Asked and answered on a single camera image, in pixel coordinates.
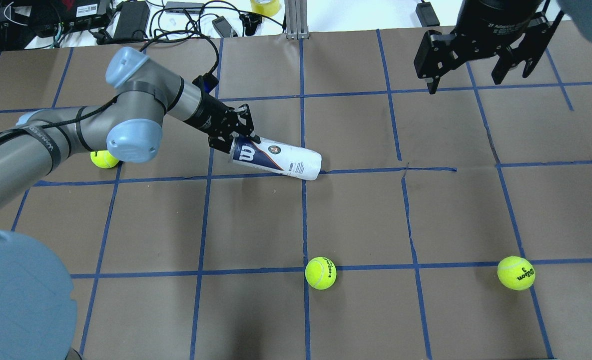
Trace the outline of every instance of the white tennis ball can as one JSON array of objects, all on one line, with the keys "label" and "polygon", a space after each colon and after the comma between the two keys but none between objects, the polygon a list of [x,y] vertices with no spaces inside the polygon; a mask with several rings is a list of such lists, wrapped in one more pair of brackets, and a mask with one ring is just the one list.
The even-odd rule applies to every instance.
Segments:
[{"label": "white tennis ball can", "polygon": [[323,161],[320,153],[313,150],[265,137],[260,137],[260,143],[255,143],[246,136],[235,137],[229,153],[230,161],[234,164],[302,180],[316,180]]}]

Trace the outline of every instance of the yellow tape roll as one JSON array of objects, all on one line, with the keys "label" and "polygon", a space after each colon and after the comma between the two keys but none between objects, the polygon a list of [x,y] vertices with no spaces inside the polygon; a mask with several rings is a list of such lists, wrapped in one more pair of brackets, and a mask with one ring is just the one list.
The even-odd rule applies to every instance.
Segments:
[{"label": "yellow tape roll", "polygon": [[251,0],[252,11],[264,16],[274,16],[280,10],[279,0]]}]

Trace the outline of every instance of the grid of blue tape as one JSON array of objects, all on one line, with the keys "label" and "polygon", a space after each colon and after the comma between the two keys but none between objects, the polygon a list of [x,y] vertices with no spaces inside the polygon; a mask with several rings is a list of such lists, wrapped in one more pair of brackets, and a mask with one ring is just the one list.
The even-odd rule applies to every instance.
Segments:
[{"label": "grid of blue tape", "polygon": [[[305,146],[305,98],[320,98],[320,97],[336,97],[336,96],[360,96],[360,95],[376,95],[376,94],[387,94],[389,100],[389,107],[390,107],[390,116],[392,122],[392,128],[394,130],[394,141],[396,145],[396,154],[398,156],[398,160],[401,160],[401,152],[400,146],[398,142],[398,137],[396,136],[397,133],[397,126],[396,126],[396,117],[394,114],[394,107],[393,107],[393,100],[392,94],[401,94],[401,93],[412,93],[412,92],[426,92],[426,89],[391,89],[390,82],[389,82],[389,71],[387,69],[387,60],[385,59],[385,49],[382,43],[382,37],[380,35],[380,30],[376,30],[376,36],[378,40],[378,46],[380,48],[380,55],[382,57],[382,64],[383,64],[383,71],[385,74],[385,81],[387,85],[386,91],[356,91],[356,92],[343,92],[343,93],[314,93],[314,94],[305,94],[305,77],[304,77],[304,53],[303,53],[303,41],[300,39],[300,93],[298,95],[283,95],[283,96],[255,96],[255,97],[244,97],[244,98],[228,98],[228,99],[220,99],[221,101],[254,101],[254,100],[279,100],[279,99],[291,99],[291,98],[300,98],[300,122],[301,122],[301,146]],[[223,44],[224,41],[220,42],[220,54],[222,58],[223,54]],[[65,63],[65,68],[63,74],[60,78],[60,82],[58,84],[58,88],[56,91],[56,95],[54,96],[54,100],[52,103],[52,108],[56,108],[56,102],[58,101],[58,96],[60,94],[60,89],[62,88],[63,82],[65,80],[65,76],[67,75],[67,71],[69,69],[69,62],[71,60],[72,54],[74,52],[74,48],[70,48],[69,55],[67,57],[67,61]],[[469,71],[469,76],[471,79],[472,86],[463,86],[463,87],[456,87],[456,88],[440,88],[438,91],[473,91],[476,95],[476,100],[478,101],[479,110],[483,119],[483,126],[487,131],[488,140],[492,152],[494,153],[494,157],[496,159],[496,169],[499,175],[499,179],[501,182],[502,190],[504,192],[504,196],[506,199],[507,207],[510,213],[511,222],[513,224],[513,230],[515,232],[515,237],[517,240],[517,245],[520,251],[520,255],[526,257],[526,253],[524,248],[522,247],[522,240],[520,237],[520,231],[518,230],[518,225],[515,219],[515,214],[513,212],[513,207],[511,205],[511,198],[509,191],[506,186],[506,182],[504,180],[504,174],[502,169],[504,168],[511,168],[511,167],[545,167],[545,166],[574,166],[574,165],[588,165],[592,164],[592,160],[577,160],[577,161],[553,161],[553,162],[519,162],[519,163],[503,163],[501,162],[499,155],[496,152],[494,146],[494,140],[492,137],[492,133],[489,127],[489,124],[486,119],[485,109],[483,107],[483,103],[479,96],[480,90],[487,90],[487,89],[515,89],[515,88],[538,88],[538,87],[560,87],[565,97],[565,101],[570,110],[574,110],[574,106],[572,101],[570,100],[567,92],[566,87],[576,87],[576,86],[589,86],[592,85],[592,81],[588,82],[563,82],[559,73],[558,69],[556,68],[556,64],[552,55],[547,50],[547,57],[549,62],[551,63],[552,68],[554,69],[554,74],[558,80],[558,83],[553,84],[513,84],[513,85],[497,85],[497,86],[478,86],[476,84],[476,79],[474,77],[473,71],[469,64],[467,64],[467,70]],[[218,65],[218,77],[220,77],[220,71],[222,67],[222,62]],[[215,89],[215,96],[218,98],[220,87],[216,87]],[[1,113],[19,113],[19,112],[30,112],[35,111],[37,109],[11,109],[11,110],[0,110]],[[286,273],[286,272],[303,272],[304,267],[309,260],[309,255],[307,252],[307,183],[303,180],[302,181],[302,230],[303,230],[303,266],[302,267],[289,267],[289,268],[249,268],[249,269],[233,269],[233,270],[204,270],[202,265],[204,262],[204,249],[205,249],[205,240],[206,240],[206,231],[207,231],[207,214],[209,212],[209,196],[210,196],[210,189],[211,189],[211,180],[215,179],[222,179],[222,178],[260,178],[260,177],[268,177],[268,176],[278,176],[274,173],[248,173],[248,174],[241,174],[241,175],[212,175],[212,168],[213,168],[213,149],[209,153],[209,168],[206,176],[195,176],[195,177],[155,177],[155,178],[120,178],[120,173],[122,171],[122,164],[119,164],[116,169],[116,176],[114,180],[102,180],[102,181],[80,181],[80,182],[45,182],[44,180],[35,184],[35,187],[44,187],[44,186],[92,186],[92,185],[109,185],[113,184],[113,193],[111,195],[111,201],[109,210],[107,213],[106,223],[104,226],[104,231],[102,234],[102,242],[101,242],[101,249],[99,251],[97,265],[94,273],[78,273],[72,274],[73,279],[91,279],[94,280],[94,284],[92,287],[92,292],[90,296],[90,301],[88,305],[88,310],[86,314],[85,324],[83,328],[83,336],[81,339],[81,347],[80,352],[81,354],[85,351],[85,344],[86,344],[86,337],[88,335],[88,328],[90,319],[92,316],[93,308],[94,308],[94,301],[95,301],[95,293],[97,290],[97,284],[99,279],[106,279],[106,278],[153,278],[153,277],[161,277],[161,276],[196,276],[197,277],[197,285],[196,285],[196,292],[195,292],[195,306],[194,306],[194,315],[193,315],[193,324],[192,324],[192,333],[191,333],[191,348],[190,348],[190,359],[193,360],[195,357],[195,346],[196,346],[196,336],[198,330],[198,311],[200,309],[200,290],[202,284],[202,276],[219,276],[219,275],[230,275],[230,274],[267,274],[267,273]],[[331,170],[331,171],[321,171],[323,175],[330,175],[330,174],[353,174],[353,173],[387,173],[387,172],[399,172],[399,171],[456,171],[455,168],[450,167],[431,167],[431,168],[414,168],[414,167],[390,167],[390,168],[364,168],[364,169],[339,169],[339,170]],[[196,271],[158,271],[158,272],[146,272],[146,273],[101,273],[101,266],[102,266],[102,258],[104,256],[104,249],[107,240],[107,234],[109,231],[110,223],[111,223],[111,214],[113,212],[113,205],[115,202],[115,197],[118,191],[118,186],[121,183],[135,183],[135,182],[179,182],[179,181],[187,181],[187,180],[206,180],[206,193],[205,193],[205,203],[204,203],[204,212],[203,212],[203,223],[202,223],[202,234],[200,239],[200,256],[198,262],[198,270]],[[414,248],[414,240],[412,235],[412,224],[410,221],[410,203],[408,198],[408,191],[406,187],[406,180],[403,177],[401,180],[401,191],[403,192],[403,198],[405,201],[405,215],[407,221],[407,228],[408,228],[408,237],[410,241],[410,248],[412,251],[412,259],[413,262],[411,264],[375,264],[375,265],[346,265],[346,266],[338,266],[338,271],[378,271],[378,270],[414,270],[415,271],[415,280],[417,285],[417,296],[419,301],[419,311],[421,314],[421,322],[422,322],[422,332],[425,341],[426,347],[426,355],[428,359],[432,359],[431,355],[431,342],[430,342],[430,331],[428,329],[427,321],[426,321],[426,312],[424,308],[424,297],[422,294],[422,281],[421,281],[421,269],[447,269],[447,268],[462,268],[462,267],[495,267],[497,266],[497,262],[442,262],[442,263],[422,263],[419,261],[417,253]],[[19,205],[17,214],[15,216],[13,225],[11,230],[15,230],[17,226],[18,219],[21,216],[22,208],[24,207],[24,203],[26,201],[27,195],[30,189],[27,189],[24,192],[24,196],[22,197],[21,203]],[[592,264],[592,258],[579,258],[579,259],[532,259],[531,262],[535,265],[553,265],[553,264]],[[304,294],[304,312],[305,312],[305,354],[306,359],[311,359],[311,346],[310,346],[310,325],[309,325],[309,287],[307,286],[306,281],[303,280],[303,294]],[[545,322],[542,317],[542,312],[540,311],[540,306],[538,304],[538,297],[536,294],[535,287],[531,287],[531,296],[533,299],[534,309],[536,310],[536,316],[538,317],[538,324],[540,324],[540,330],[542,332],[543,342],[545,344],[545,349],[547,350],[547,355],[549,358],[553,358],[554,354],[549,343],[549,338],[547,336],[547,329],[545,327]]]}]

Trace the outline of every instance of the power adapter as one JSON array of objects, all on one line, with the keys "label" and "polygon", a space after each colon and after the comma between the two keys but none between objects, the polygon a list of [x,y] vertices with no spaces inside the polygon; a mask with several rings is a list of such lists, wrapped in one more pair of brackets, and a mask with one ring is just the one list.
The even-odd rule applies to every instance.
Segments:
[{"label": "power adapter", "polygon": [[113,32],[114,39],[143,39],[149,19],[149,6],[144,1],[121,2],[120,17]]},{"label": "power adapter", "polygon": [[430,2],[421,2],[416,6],[416,14],[422,27],[439,27],[440,21]]}]

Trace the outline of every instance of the yellow tennis ball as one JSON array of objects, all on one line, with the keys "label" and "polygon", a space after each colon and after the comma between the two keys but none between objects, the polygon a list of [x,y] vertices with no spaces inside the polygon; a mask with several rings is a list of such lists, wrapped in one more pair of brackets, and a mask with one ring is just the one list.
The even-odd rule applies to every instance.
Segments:
[{"label": "yellow tennis ball", "polygon": [[498,279],[509,289],[524,290],[534,284],[536,271],[526,259],[509,256],[498,264]]},{"label": "yellow tennis ball", "polygon": [[328,289],[334,284],[336,275],[334,262],[322,256],[311,259],[305,268],[307,282],[317,290]]},{"label": "yellow tennis ball", "polygon": [[109,169],[118,164],[118,159],[107,150],[92,151],[89,155],[94,165],[102,169]]}]

